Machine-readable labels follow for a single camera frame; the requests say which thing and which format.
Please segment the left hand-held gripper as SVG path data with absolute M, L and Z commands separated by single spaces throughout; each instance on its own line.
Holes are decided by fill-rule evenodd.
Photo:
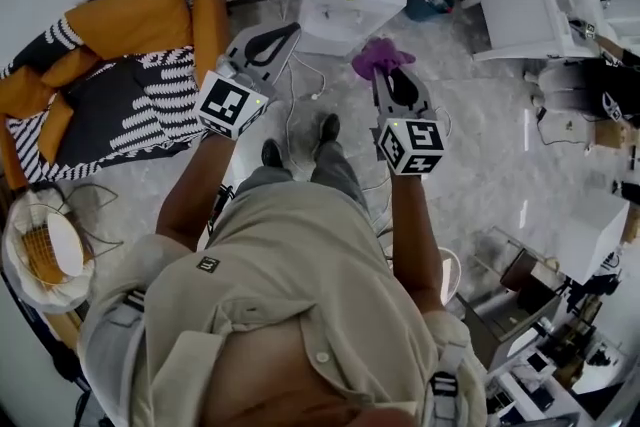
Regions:
M 208 71 L 194 114 L 210 132 L 237 140 L 267 110 L 301 35 L 298 23 L 264 22 L 241 30 Z

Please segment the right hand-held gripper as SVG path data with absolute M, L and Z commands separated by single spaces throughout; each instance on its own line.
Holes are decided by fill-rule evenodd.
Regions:
M 445 125 L 430 108 L 425 84 L 400 68 L 386 74 L 374 69 L 377 127 L 372 128 L 376 158 L 394 175 L 428 175 L 446 151 Z M 409 108 L 401 114 L 403 107 Z

